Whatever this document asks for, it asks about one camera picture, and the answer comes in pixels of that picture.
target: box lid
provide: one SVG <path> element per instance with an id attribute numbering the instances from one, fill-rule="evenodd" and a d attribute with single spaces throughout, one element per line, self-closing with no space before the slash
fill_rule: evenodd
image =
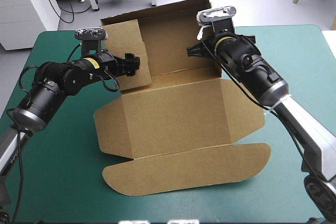
<path id="1" fill-rule="evenodd" d="M 103 28 L 109 34 L 106 48 L 110 52 L 118 51 L 118 44 L 123 47 L 127 42 L 135 41 L 135 37 L 130 35 L 140 35 L 148 58 L 148 61 L 141 59 L 141 65 L 148 62 L 151 77 L 213 66 L 211 59 L 186 56 L 187 47 L 198 42 L 196 36 L 200 27 L 195 21 L 196 14 L 210 7 L 209 0 L 187 0 L 102 19 Z M 128 26 L 126 31 L 121 31 L 117 27 L 120 24 L 134 23 L 135 20 L 138 21 L 138 27 Z M 112 43 L 110 34 L 114 35 Z M 144 78 L 144 72 L 139 71 L 132 78 L 123 78 L 121 87 L 125 90 L 123 86 L 145 86 L 149 84 L 148 79 L 149 77 Z"/>

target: black cable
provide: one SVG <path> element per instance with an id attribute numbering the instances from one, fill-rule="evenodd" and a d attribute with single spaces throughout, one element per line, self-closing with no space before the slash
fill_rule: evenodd
<path id="1" fill-rule="evenodd" d="M 48 1 L 49 1 L 49 4 L 51 5 L 52 9 L 54 10 L 54 12 L 55 12 L 56 15 L 59 17 L 60 20 L 62 20 L 63 22 L 65 22 L 65 23 L 67 23 L 67 24 L 71 24 L 71 23 L 74 22 L 74 20 L 75 20 L 75 15 L 74 15 L 74 13 L 72 14 L 72 20 L 71 20 L 70 22 L 69 22 L 69 21 L 66 21 L 66 20 L 62 19 L 61 16 L 58 15 L 58 13 L 57 13 L 57 11 L 55 10 L 55 8 L 54 8 L 53 4 L 51 3 L 51 1 L 50 1 L 50 0 L 48 0 Z"/>
<path id="2" fill-rule="evenodd" d="M 67 62 L 70 61 L 72 55 L 75 53 L 76 49 L 80 47 L 80 44 L 78 44 L 77 46 L 75 46 L 75 48 L 71 51 L 71 53 L 69 54 L 69 57 L 67 59 Z"/>
<path id="3" fill-rule="evenodd" d="M 10 112 L 14 111 L 14 109 L 7 109 L 6 114 L 8 117 L 16 124 L 16 126 L 19 126 L 14 117 L 10 114 Z M 22 191 L 23 191 L 23 183 L 24 183 L 24 172 L 23 172 L 23 162 L 22 162 L 22 152 L 21 152 L 21 142 L 20 142 L 20 130 L 17 129 L 17 152 L 18 152 L 18 159 L 19 159 L 19 169 L 20 169 L 20 186 L 19 186 L 19 193 L 17 196 L 17 202 L 12 218 L 12 224 L 15 224 L 15 220 L 21 205 L 21 199 L 22 199 Z"/>
<path id="4" fill-rule="evenodd" d="M 85 13 L 85 12 L 87 12 L 90 8 L 91 8 L 91 5 L 90 5 L 87 9 L 82 10 L 82 11 L 80 11 L 80 12 L 70 12 L 70 11 L 65 10 L 65 9 L 63 9 L 62 7 L 60 7 L 60 9 L 63 10 L 64 12 L 66 12 L 66 13 L 74 13 L 74 14 Z"/>
<path id="5" fill-rule="evenodd" d="M 65 10 L 65 9 L 63 9 L 63 8 L 60 7 L 60 6 L 59 6 L 59 8 L 60 8 L 61 10 L 63 10 L 64 12 L 66 12 L 66 13 L 80 14 L 80 13 L 85 13 L 85 12 L 87 12 L 87 11 L 91 8 L 91 5 L 90 5 L 88 8 L 86 8 L 85 10 L 81 10 L 81 11 L 79 11 L 79 12 L 74 12 L 73 9 L 72 9 L 72 11 Z"/>
<path id="6" fill-rule="evenodd" d="M 38 68 L 38 66 L 36 66 L 36 65 L 30 65 L 30 66 L 25 67 L 25 68 L 22 70 L 22 72 L 21 72 L 21 74 L 20 74 L 20 76 L 19 76 L 19 81 L 18 81 L 20 89 L 21 89 L 22 91 L 24 91 L 24 92 L 27 93 L 27 95 L 28 95 L 28 100 L 29 100 L 29 101 L 30 101 L 30 99 L 31 99 L 32 96 L 30 95 L 30 92 L 29 92 L 28 90 L 26 90 L 26 89 L 23 87 L 21 80 L 22 80 L 22 77 L 24 76 L 24 74 L 25 74 L 28 70 L 33 69 L 33 68 Z"/>

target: gray floor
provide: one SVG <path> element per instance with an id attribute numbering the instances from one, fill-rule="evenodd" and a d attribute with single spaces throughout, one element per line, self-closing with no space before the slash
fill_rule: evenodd
<path id="1" fill-rule="evenodd" d="M 78 0 L 71 0 L 75 10 L 83 10 L 89 2 L 79 4 Z M 158 5 L 180 0 L 157 0 Z M 296 25 L 315 24 L 322 30 L 329 30 L 336 14 L 336 0 L 300 0 L 293 4 L 293 0 L 211 0 L 214 7 L 234 5 L 237 15 L 235 26 L 263 26 L 263 25 Z M 64 0 L 59 5 L 68 8 Z M 60 22 L 59 30 L 73 30 L 80 27 L 100 25 L 100 19 L 119 13 L 150 7 L 150 0 L 103 0 L 99 2 L 100 11 L 89 10 L 76 15 L 75 22 L 66 24 Z M 66 20 L 71 15 L 62 14 Z M 5 51 L 0 45 L 0 115 L 17 82 L 30 50 Z"/>

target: cardboard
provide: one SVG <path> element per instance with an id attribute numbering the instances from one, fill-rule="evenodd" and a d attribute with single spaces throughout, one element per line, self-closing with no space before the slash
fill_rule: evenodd
<path id="1" fill-rule="evenodd" d="M 238 182 L 269 159 L 267 144 L 233 145 L 263 126 L 262 109 L 221 79 L 212 60 L 187 56 L 197 43 L 195 16 L 210 7 L 189 0 L 102 20 L 110 52 L 131 48 L 142 57 L 139 74 L 123 79 L 121 98 L 94 117 L 100 149 L 133 159 L 103 170 L 122 194 Z M 111 34 L 119 35 L 111 41 Z"/>

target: green table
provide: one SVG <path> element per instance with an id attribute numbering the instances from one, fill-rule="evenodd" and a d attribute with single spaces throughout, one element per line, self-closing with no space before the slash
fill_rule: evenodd
<path id="1" fill-rule="evenodd" d="M 332 132 L 336 132 L 336 61 L 316 26 L 239 27 L 254 34 L 269 63 L 289 82 L 292 96 Z M 65 61 L 78 43 L 73 31 L 42 33 L 27 65 Z M 24 78 L 29 85 L 33 73 Z M 15 88 L 8 108 L 24 93 Z M 226 222 L 304 222 L 321 216 L 303 187 L 301 159 L 289 135 L 272 116 L 259 131 L 239 141 L 267 142 L 272 155 L 255 177 L 233 184 L 186 189 L 143 197 L 119 194 L 104 182 L 104 167 L 124 161 L 99 150 L 94 111 L 119 96 L 101 83 L 69 97 L 48 127 L 36 133 L 23 152 L 25 185 L 18 221 L 114 222 L 122 219 L 168 221 L 197 218 Z M 10 120 L 4 114 L 0 131 Z M 8 177 L 13 204 L 18 193 L 18 165 Z"/>

